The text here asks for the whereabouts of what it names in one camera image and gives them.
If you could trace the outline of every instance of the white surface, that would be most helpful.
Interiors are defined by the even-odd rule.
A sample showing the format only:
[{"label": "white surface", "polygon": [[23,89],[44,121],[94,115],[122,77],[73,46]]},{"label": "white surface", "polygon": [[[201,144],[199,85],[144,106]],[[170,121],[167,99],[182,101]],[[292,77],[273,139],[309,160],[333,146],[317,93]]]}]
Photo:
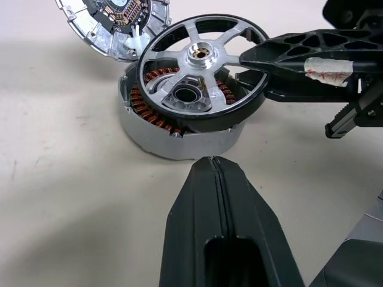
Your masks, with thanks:
[{"label": "white surface", "polygon": [[[329,27],[323,4],[173,0],[171,16],[236,14],[277,36]],[[116,112],[125,65],[80,41],[54,0],[0,6],[9,11],[0,18],[0,285],[157,286],[166,216],[193,162],[129,140]],[[326,139],[341,106],[267,101],[224,155],[274,209],[306,284],[383,186],[382,130]]]}]

